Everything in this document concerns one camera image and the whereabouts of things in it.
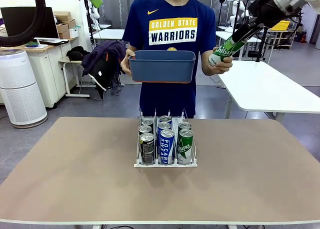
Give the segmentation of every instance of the yellow crate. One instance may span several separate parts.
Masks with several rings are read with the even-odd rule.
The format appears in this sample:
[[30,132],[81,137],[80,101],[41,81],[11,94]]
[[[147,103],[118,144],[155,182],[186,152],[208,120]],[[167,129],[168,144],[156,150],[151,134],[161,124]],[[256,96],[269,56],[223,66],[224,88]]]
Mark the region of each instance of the yellow crate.
[[272,27],[270,30],[273,30],[273,31],[286,31],[288,29],[289,25],[290,25],[290,21],[289,20],[282,20],[277,25]]

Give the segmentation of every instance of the navy blue t-shirt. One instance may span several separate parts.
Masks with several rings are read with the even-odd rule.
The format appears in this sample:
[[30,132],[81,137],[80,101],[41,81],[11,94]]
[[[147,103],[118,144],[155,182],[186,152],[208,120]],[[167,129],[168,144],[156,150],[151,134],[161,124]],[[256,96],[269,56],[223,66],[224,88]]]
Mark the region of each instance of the navy blue t-shirt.
[[199,52],[216,44],[216,18],[197,0],[172,6],[165,0],[135,0],[130,9],[123,40],[139,50],[191,51],[196,55],[192,81],[188,84],[142,83],[140,107],[144,115],[188,117],[196,114],[196,73]]

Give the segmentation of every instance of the blue plastic bin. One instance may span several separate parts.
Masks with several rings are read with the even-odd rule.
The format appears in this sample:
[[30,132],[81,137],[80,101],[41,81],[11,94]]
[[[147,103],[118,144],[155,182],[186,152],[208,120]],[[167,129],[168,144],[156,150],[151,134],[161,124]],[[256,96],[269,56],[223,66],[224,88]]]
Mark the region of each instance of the blue plastic bin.
[[189,83],[196,55],[186,50],[137,50],[129,61],[135,82]]

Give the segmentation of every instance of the nike swoosh logo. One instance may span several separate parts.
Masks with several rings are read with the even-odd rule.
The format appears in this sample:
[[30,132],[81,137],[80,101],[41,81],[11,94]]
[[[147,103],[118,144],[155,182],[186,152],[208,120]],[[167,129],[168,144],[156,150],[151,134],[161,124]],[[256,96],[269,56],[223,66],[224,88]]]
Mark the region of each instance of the nike swoosh logo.
[[156,11],[159,11],[159,9],[153,10],[153,11],[149,11],[149,10],[148,10],[148,15],[151,15],[152,13],[155,13]]

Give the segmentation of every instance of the monitor screen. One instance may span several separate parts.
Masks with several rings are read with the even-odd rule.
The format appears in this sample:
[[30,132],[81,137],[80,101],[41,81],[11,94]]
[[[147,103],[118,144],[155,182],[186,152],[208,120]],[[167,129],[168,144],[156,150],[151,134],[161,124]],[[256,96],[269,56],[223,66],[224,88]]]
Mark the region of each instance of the monitor screen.
[[[9,37],[12,37],[25,32],[30,27],[36,14],[36,7],[2,7],[1,13],[6,32]],[[38,39],[59,39],[54,13],[51,7],[46,7],[42,27],[35,37]]]

